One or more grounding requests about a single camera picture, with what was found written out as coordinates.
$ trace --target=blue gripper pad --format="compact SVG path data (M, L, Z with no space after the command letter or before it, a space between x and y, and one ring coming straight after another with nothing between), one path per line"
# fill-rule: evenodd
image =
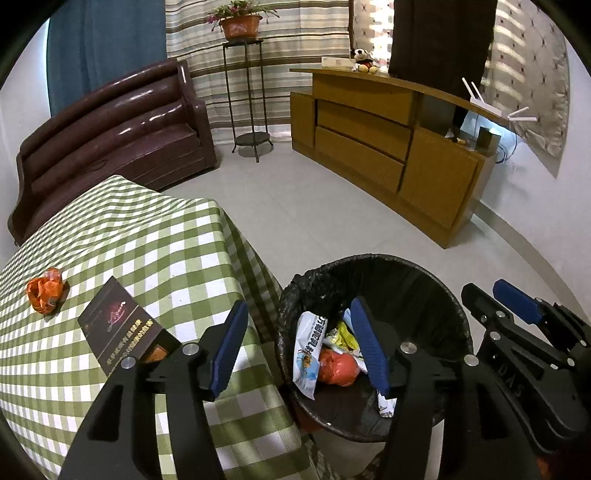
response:
M388 359L374 334L368 315L371 313L366 312L363 301L359 297L353 299L351 323L368 369L369 382L382 395L388 396L390 391Z
M492 287L492 294L525 323L537 325L541 321L542 314L537 302L506 280L497 280Z
M213 398L228 386L242 339L248 326L248 307L243 300L237 301L226 318L226 334L212 360L212 382L209 387Z

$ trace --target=metal screw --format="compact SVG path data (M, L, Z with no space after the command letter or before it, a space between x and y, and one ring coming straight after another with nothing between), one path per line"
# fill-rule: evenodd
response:
M466 363L466 365L470 366L470 367L475 367L478 365L478 357L475 355L466 355L464 357L464 361Z
M195 355L199 351L199 345L196 343L188 343L183 345L183 353L187 356Z
M123 368L131 368L135 365L135 358L132 356L126 356L122 361L121 361L121 367Z
M403 342L400 344L400 349L404 353L408 353L410 355L411 353L414 353L417 351L417 346L412 342Z

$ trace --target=dark book cover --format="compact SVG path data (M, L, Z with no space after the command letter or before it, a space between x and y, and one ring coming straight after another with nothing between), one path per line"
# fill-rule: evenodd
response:
M138 305L115 277L102 286L78 318L78 323L107 375L126 356L134 356L144 363L156 362L180 345Z

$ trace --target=green checkered tablecloth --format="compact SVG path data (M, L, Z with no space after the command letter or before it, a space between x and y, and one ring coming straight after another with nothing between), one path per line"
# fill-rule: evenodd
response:
M57 314L44 317L25 285L48 267L62 270L70 292ZM57 478L106 381L77 318L112 275L182 342L246 300L250 325L230 384L205 404L228 480L342 480L298 431L262 354L281 294L273 275L214 200L169 197L119 176L69 204L0 273L0 408L46 477ZM161 469L172 480L162 395L156 411ZM357 478L371 480L375 464Z

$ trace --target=flower pot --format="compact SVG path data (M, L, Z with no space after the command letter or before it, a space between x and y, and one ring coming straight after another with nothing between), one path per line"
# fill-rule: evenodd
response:
M236 38L256 38L258 35L258 24L261 21L260 15L243 15L241 17L225 18L220 21L223 34L227 40Z

